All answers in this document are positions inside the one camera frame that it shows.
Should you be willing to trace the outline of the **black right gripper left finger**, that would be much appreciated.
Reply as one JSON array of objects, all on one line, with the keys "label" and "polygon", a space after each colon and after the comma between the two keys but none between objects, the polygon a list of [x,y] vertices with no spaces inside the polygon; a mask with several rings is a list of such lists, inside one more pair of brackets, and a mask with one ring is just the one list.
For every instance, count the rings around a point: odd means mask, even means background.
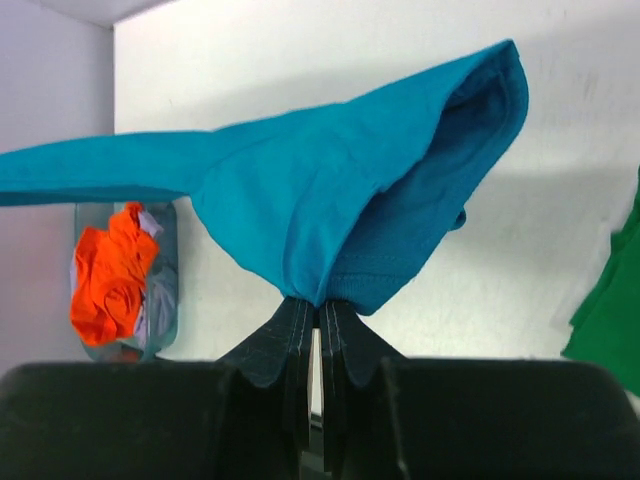
[{"label": "black right gripper left finger", "polygon": [[287,297],[266,323],[221,357],[254,387],[282,392],[276,417],[301,450],[309,447],[313,328],[313,305]]}]

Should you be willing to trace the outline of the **teal blue t shirt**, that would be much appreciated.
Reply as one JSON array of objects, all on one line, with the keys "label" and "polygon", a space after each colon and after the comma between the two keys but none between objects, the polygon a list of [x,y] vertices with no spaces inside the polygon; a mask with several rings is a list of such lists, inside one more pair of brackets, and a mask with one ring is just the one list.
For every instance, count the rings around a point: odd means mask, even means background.
[{"label": "teal blue t shirt", "polygon": [[1,157],[5,206],[189,197],[210,236],[282,294],[370,315],[460,228],[521,131],[506,40],[352,100],[214,131],[87,137]]}]

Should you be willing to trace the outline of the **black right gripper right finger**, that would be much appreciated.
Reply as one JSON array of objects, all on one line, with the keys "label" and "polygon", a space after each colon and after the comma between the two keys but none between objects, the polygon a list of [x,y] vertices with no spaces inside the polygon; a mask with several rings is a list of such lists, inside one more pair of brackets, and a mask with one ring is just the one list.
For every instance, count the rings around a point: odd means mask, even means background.
[{"label": "black right gripper right finger", "polygon": [[345,301],[328,301],[317,313],[321,338],[324,467],[344,473],[348,444],[371,420],[372,384],[381,361],[400,352],[369,328]]}]

